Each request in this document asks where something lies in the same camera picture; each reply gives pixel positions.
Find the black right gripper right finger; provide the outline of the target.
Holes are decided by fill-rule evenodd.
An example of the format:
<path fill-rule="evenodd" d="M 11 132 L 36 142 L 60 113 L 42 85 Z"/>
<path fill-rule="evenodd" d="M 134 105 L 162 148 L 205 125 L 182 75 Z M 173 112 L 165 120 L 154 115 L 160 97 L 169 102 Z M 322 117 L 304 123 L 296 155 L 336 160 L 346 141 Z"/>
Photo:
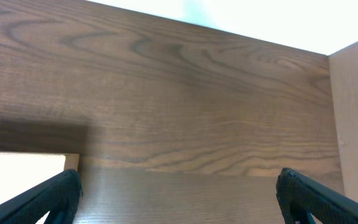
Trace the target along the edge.
<path fill-rule="evenodd" d="M 358 203 L 290 169 L 282 169 L 276 196 L 286 224 L 358 224 Z"/>

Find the cardboard box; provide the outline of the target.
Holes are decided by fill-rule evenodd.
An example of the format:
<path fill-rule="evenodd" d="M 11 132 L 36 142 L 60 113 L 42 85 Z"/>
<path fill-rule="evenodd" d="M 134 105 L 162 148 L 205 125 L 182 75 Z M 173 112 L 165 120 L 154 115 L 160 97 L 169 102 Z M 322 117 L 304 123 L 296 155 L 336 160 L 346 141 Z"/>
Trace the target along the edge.
<path fill-rule="evenodd" d="M 0 204 L 67 169 L 78 169 L 79 154 L 0 152 Z"/>

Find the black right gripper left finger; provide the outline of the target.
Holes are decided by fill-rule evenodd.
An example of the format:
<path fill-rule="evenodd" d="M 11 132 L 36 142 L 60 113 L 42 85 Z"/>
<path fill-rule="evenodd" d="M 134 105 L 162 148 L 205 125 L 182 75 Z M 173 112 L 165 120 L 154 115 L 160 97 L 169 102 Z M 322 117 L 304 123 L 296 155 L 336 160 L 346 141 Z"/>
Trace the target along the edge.
<path fill-rule="evenodd" d="M 0 204 L 0 224 L 72 224 L 83 196 L 80 176 L 67 169 Z"/>

